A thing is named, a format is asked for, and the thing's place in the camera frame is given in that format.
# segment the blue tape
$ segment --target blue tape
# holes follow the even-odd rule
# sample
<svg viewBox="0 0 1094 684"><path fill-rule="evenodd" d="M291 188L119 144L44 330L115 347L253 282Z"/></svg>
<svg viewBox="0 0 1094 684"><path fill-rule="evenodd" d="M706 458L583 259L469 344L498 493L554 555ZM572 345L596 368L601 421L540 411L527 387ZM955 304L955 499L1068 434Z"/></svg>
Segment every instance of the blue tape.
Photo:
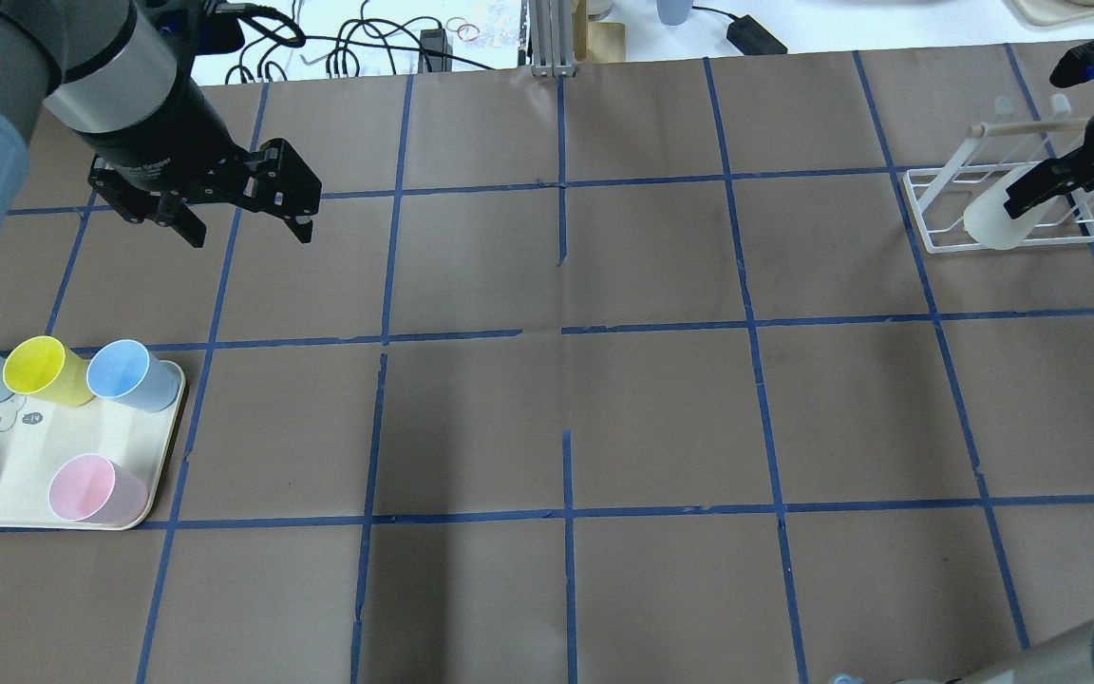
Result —
<svg viewBox="0 0 1094 684"><path fill-rule="evenodd" d="M544 187L555 186L552 183L512 183L505 185L461 185L458 187L421 187L420 189L404 190L407 196L421 195L473 195L477 192L517 192L517 190L542 190Z"/></svg>
<svg viewBox="0 0 1094 684"><path fill-rule="evenodd" d="M256 151L260 140L260 126L264 123L265 107L269 101L269 84L265 83L260 90L260 104L256 108L256 121L252 128L252 147ZM179 524L179 507L184 503L185 485L188 480L188 454L191 453L197 439L197 428L200 424L200 408L206 398L206 389L209 385L209 371L213 363L213 344L218 339L218 324L222 316L222 300L226 297L226 281L230 278L231 260L234 259L234 242L238 236L240 213L242 209L234 209L234 220L231 221L231 234L226 240L226 253L222 256L221 276L218 278L218 295L213 301L213 317L209 325L208 348L205 350L205 362L201 363L200 382L197 386L197 398L191 408L191 416L188 419L188 438L185 441L184 459L179 462L179 477L176 480L175 495L171 501L171 512L166 522L166 532L163 536L163 550L160 555L160 567L154 579L154 592L151 594L151 610L147 618L147 631L142 636L142 652L138 658L138 679L136 684L143 684L147 681L149 661L151 661L151 648L154 642L154 629L160 617L160 606L163 602L163 589L166 583L166 571L171 560L171 546L175 542L175 533Z"/></svg>
<svg viewBox="0 0 1094 684"><path fill-rule="evenodd" d="M572 430L565 430L565 601L568 603L568 683L578 681L577 530L572 514Z"/></svg>
<svg viewBox="0 0 1094 684"><path fill-rule="evenodd" d="M885 167L851 167L846 170L785 170L785 172L747 172L730 174L733 181L760 181L768 177L817 177L824 175L866 175L888 173Z"/></svg>
<svg viewBox="0 0 1094 684"><path fill-rule="evenodd" d="M268 347L326 347L335 345L374 345L381 343L377 335L360 335L358 337L300 337L287 339L232 339L217 341L216 349L257 349Z"/></svg>
<svg viewBox="0 0 1094 684"><path fill-rule="evenodd" d="M493 337L517 337L522 331L511 329L465 329L459 333L408 333L392 335L392 343L434 343L439 339L490 339Z"/></svg>
<svg viewBox="0 0 1094 684"><path fill-rule="evenodd" d="M1086 506L1094 503L1094 494L1047 494L1038 497L997 497L996 507Z"/></svg>
<svg viewBox="0 0 1094 684"><path fill-rule="evenodd" d="M773 503L730 503L720 507L612 507L577 509L572 517L675 517L691 514L773 514Z"/></svg>
<svg viewBox="0 0 1094 684"><path fill-rule="evenodd" d="M803 325L859 325L873 323L915 323L930 321L930 314L891 314L870 316L813 316L813 317L779 317L779 320L756 321L757 327L784 327Z"/></svg>
<svg viewBox="0 0 1094 684"><path fill-rule="evenodd" d="M570 181L569 187L614 187L619 185L666 185L676 183L708 183L724 181L721 174L663 175L650 177L613 177L605 181Z"/></svg>
<svg viewBox="0 0 1094 684"><path fill-rule="evenodd" d="M565 517L560 509L523 509L512 511L458 512L458 514L376 514L374 524L457 524L462 522L508 522L512 520L546 520Z"/></svg>
<svg viewBox="0 0 1094 684"><path fill-rule="evenodd" d="M899 501L815 501L788 503L788 512L906 511L930 509L968 509L980 507L981 499L910 499Z"/></svg>
<svg viewBox="0 0 1094 684"><path fill-rule="evenodd" d="M411 96L412 78L408 77L408 95ZM361 674L361 631L362 610L365 607L365 588L370 578L370 541L374 515L374 495L377 492L377 454L382 448L383 407L386 403L386 360L387 355L377 357L377 390L374 391L374 417L370 427L370 466L365 473L365 506L364 519L368 522L361 528L361 550L357 554L357 596L353 603L352 645L350 647L351 683L357 683Z"/></svg>
<svg viewBox="0 0 1094 684"><path fill-rule="evenodd" d="M364 524L363 514L322 517L252 517L252 519L182 520L181 530L269 530L275 528L350 528Z"/></svg>
<svg viewBox="0 0 1094 684"><path fill-rule="evenodd" d="M559 176L559 260L557 265L565 263L568 258L568 199L565 198L566 184L568 184L568 165L565 155L565 78L556 78L556 139L559 147L559 160L557 170Z"/></svg>
<svg viewBox="0 0 1094 684"><path fill-rule="evenodd" d="M872 125L876 130L877 142L881 143L881 152L885 159L885 165L894 170L894 155L889 151L889 140L886 139L884 126L881 123L881 113L876 109L876 101L872 95L872 85L868 82L868 71L863 67L863 58L859 51L851 53L854 59L857 72L860 74L860 86L863 88L864 98L868 101L868 111L872 113ZM965 448L968 451L968 462L974 471L974 478L977 480L977 492L981 499L982 511L986 514L986 525L990 530L990 544L994 546L994 559L998 561L999 576L1003 580L1003 590L1006 593L1008 606L1011 607L1011 619L1015 626L1016 638L1020 648L1028 648L1028 631L1024 624L1024 615L1020 612L1020 600L1015 592L1015 583L1011 580L1011 565L1008 564L1006 550L1003 549L1003 537L999 533L998 520L994 517L994 508L990 505L990 489L986 486L986 476L982 475L981 460L977 454L977 442L974 439L973 429L968 425L968 409L965 407L964 395L961 394L961 381L956 378L956 369L952 363L952 351L947 347L947 338L943 333L940 310L934 300L934 291L931 289L931 281L926 273L923 255L919 251L918 240L915 236L915 227L910 223L910 213L906 208L903 190L898 185L895 174L889 174L889 186L894 189L894 199L897 209L903 216L903 225L906 228L906 240L910 245L910 256L915 259L915 268L918 270L919 281L923 286L923 298L931 313L931 325L934 328L934 336L940 346L940 356L943 359L943 368L947 375L947 385L951 386L952 397L956 406L956 416L961 420L961 432L964 434Z"/></svg>
<svg viewBox="0 0 1094 684"><path fill-rule="evenodd" d="M750 287L746 278L745 255L742 250L742 227L737 219L737 196L733 192L733 176L729 160L729 144L724 138L724 121L720 114L720 98L717 96L717 81L711 73L711 60L702 58L703 73L708 78L708 94L711 96L712 117L717 123L717 141L720 142L720 161L723 170L724 195L729 199L729 220L732 227L733 252L737 258L737 283L742 289L742 302L745 306L745 320L748 321L748 334L750 334L750 357L754 363L754 384L759 398L759 415L763 419L763 437L767 451L767 468L771 473L771 497L773 499L773 511L778 522L779 537L779 561L781 561L782 580L784 580L784 593L788 603L788 621L791 624L791 642L795 651L795 674L802 684L808 683L808 666L804 659L804 641L802 627L800 627L800 606L795 602L795 579L791 572L791 544L788 541L788 510L784 497L782 497L782 484L779 480L779 463L773 445L773 429L771 422L771 407L767 398L766 380L763 376L763 358L759 355L759 334L757 334L756 317L754 315L754 302L750 300Z"/></svg>
<svg viewBox="0 0 1094 684"><path fill-rule="evenodd" d="M394 198L395 190L325 192L321 199Z"/></svg>
<svg viewBox="0 0 1094 684"><path fill-rule="evenodd" d="M138 676L136 684L147 681L147 672L151 666L151 648L154 645L154 629L160 622L160 605L163 602L163 589L166 584L166 570L171 563L171 545L175 542L176 525L179 521L179 506L184 502L184 486L188 478L188 462L179 463L179 477L175 486L175 498L171 501L171 514L163 536L163 550L160 554L160 567L154 577L154 590L151 593L151 610L147 613L147 630L142 633L142 652L138 658Z"/></svg>
<svg viewBox="0 0 1094 684"><path fill-rule="evenodd" d="M647 323L630 325L589 325L561 327L561 335L604 335L607 333L663 333L674 329L738 329L747 328L745 321L703 321L702 323Z"/></svg>
<svg viewBox="0 0 1094 684"><path fill-rule="evenodd" d="M395 163L395 193L392 195L392 232L386 245L386 279L383 285L383 327L385 345L392 334L392 294L395 290L395 250L399 246L399 208L404 205L404 161L407 160L407 126L412 117L412 74L404 89L404 114L399 120L399 159Z"/></svg>
<svg viewBox="0 0 1094 684"><path fill-rule="evenodd" d="M32 217L38 213L79 213L85 212L88 207L44 207L39 209L11 209L9 217Z"/></svg>
<svg viewBox="0 0 1094 684"><path fill-rule="evenodd" d="M1073 317L1094 316L1092 309L1038 309L1033 312L968 312L968 313L940 313L940 321L989 321L989 320L1016 320L1017 317Z"/></svg>
<svg viewBox="0 0 1094 684"><path fill-rule="evenodd" d="M70 247L70 258L66 262L66 271L61 274L61 283L57 286L57 295L54 298L54 311L49 312L48 323L45 325L45 335L51 335L57 326L57 313L61 310L61 302L66 300L66 290L70 286L70 277L74 276L74 262L79 258L79 248L83 245L83 236L88 233L88 221L91 221L91 207L95 205L95 190L91 192L91 198L82 207L83 213L79 218L79 231L74 234L74 246Z"/></svg>

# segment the black cable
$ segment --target black cable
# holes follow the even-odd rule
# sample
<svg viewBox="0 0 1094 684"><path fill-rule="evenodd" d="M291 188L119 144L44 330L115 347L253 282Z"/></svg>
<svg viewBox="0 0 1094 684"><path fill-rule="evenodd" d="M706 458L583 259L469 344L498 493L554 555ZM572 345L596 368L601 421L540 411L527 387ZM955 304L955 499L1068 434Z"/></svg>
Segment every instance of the black cable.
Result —
<svg viewBox="0 0 1094 684"><path fill-rule="evenodd" d="M237 18L238 21L246 23L246 25L255 27L263 38L272 39L274 43L281 45L281 47L302 47L306 45L306 34L303 33L299 23L294 22L294 19L286 16L284 13L277 9L252 3L222 3L213 10L213 13ZM281 22L277 31L288 27L288 30L294 32L294 35L286 38L286 36L277 34L277 31L270 30L270 27L256 21L258 18L275 19L275 21Z"/></svg>
<svg viewBox="0 0 1094 684"><path fill-rule="evenodd" d="M340 42L340 39L338 39L338 38L336 38L335 36L331 36L331 35L307 35L306 39L333 39L334 42L337 42L337 43ZM387 45L379 45L376 43L357 43L357 42L352 42L352 45L357 45L357 47L388 47ZM447 60L462 61L462 63L464 63L464 65L470 65L473 67L478 67L479 69L489 69L489 70L492 69L492 67L487 66L487 65L481 65L478 61L467 60L467 58L458 57L458 56L455 56L455 55L447 55L446 53L438 53L437 50L430 50L430 48L428 48L428 47L407 47L407 45L391 45L389 48L391 48L391 50L405 50L405 51L411 51L411 53L423 53L423 54L426 54L426 55L428 55L430 57L444 57L444 58L447 58Z"/></svg>
<svg viewBox="0 0 1094 684"><path fill-rule="evenodd" d="M362 30L362 33L365 33L365 31L364 31L365 26L371 26L371 25L389 25L389 26L392 26L392 30L387 34L383 34L382 32L377 32L377 38L382 39L382 42L383 42L382 47L386 48L386 58L387 58L387 60L392 65L392 74L393 76L394 74L398 74L399 70L395 67L395 53L392 50L393 45L389 42L387 42L387 39L386 39L387 35L393 35L395 33L403 32L404 34L406 34L408 36L408 38L412 39L412 43L416 43L416 45L417 45L416 50L420 51L421 56L424 55L424 50L426 50L424 44L421 43L421 39L418 38L418 36L416 34L412 34L411 31L407 30L407 25L399 25L399 23L392 22L389 19L351 19L350 22L357 22L357 24L351 27L351 30L349 31L348 35L344 36L344 44L342 44L344 48L348 48L350 44L351 45L363 45L363 44L360 44L360 43L353 43L352 42L352 34L357 33L357 30L359 30L359 27L360 27L360 30Z"/></svg>
<svg viewBox="0 0 1094 684"><path fill-rule="evenodd" d="M256 45L259 45L265 40L266 40L265 36L261 35L260 38L253 39L252 43L244 45L243 49L240 50L240 63L231 67L231 69L226 71L226 82L225 82L226 85L230 85L231 74L234 73L235 69L238 69L240 72L240 79L241 79L240 83L252 83L256 81L256 76L252 74L252 69L248 69L246 66L243 65L243 56L247 55L247 50L251 50L252 47L255 47Z"/></svg>
<svg viewBox="0 0 1094 684"><path fill-rule="evenodd" d="M281 72L281 81L290 81L290 77L286 74L286 69L281 68L277 61L266 61L264 65L264 79L269 83L272 83L272 69L277 67L278 72Z"/></svg>
<svg viewBox="0 0 1094 684"><path fill-rule="evenodd" d="M361 19L362 22L370 21L369 19L365 19L365 4L368 3L370 3L370 0L362 0L360 8L357 9L357 15ZM374 19L374 21L386 21L386 19ZM379 30L374 30L374 32L376 33L370 33L370 28L373 26L365 27L363 33L365 34L365 36L369 36L369 38L391 38L391 36L394 35L397 31L399 31L400 27L403 27L403 30L407 30L408 26L412 25L416 22L421 22L421 21L433 22L435 23L435 25L438 25L439 31L446 31L446 25L442 23L441 19L431 18L429 14L421 14L419 18L411 18L407 22L400 23L399 27L394 27L394 30L391 30L389 32L386 33L382 33Z"/></svg>
<svg viewBox="0 0 1094 684"><path fill-rule="evenodd" d="M737 19L740 19L737 14L734 14L733 12L725 12L724 10L718 10L715 8L700 8L699 4L691 4L690 9L702 10L705 12L715 12L717 14L724 14L725 18L733 19L734 22L737 21Z"/></svg>

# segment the white rack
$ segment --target white rack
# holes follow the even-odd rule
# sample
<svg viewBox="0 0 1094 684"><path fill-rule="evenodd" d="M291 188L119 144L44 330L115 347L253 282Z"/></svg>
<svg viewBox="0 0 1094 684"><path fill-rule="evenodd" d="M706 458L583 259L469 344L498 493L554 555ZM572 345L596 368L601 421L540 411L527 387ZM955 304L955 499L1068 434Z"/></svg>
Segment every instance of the white rack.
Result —
<svg viewBox="0 0 1094 684"><path fill-rule="evenodd" d="M1015 107L1008 97L994 101L994 119L970 126L965 141L947 160L943 169L907 170L903 183L906 187L906 202L910 216L915 218L919 234L923 237L926 251L933 255L946 252L969 252L989 250L969 237L964 225L964 211L969 200L980 195L1002 175L1014 169L1032 169L1047 159L1048 134L1055 131L1081 131L1080 138L1071 144L1078 148L1083 141L1082 130L1086 119L1071 118L1071 104L1067 96L1056 94L1050 104L1055 115L1050 120L1012 123ZM991 139L1014 139L1002 160L993 163L974 163L987 148ZM939 213L932 207L936 199L944 198L945 206ZM1061 198L1040 217L1037 228L1020 243L1021 247L1049 245L1083 245L1094 242L1094 190L1073 190L1068 198Z"/></svg>

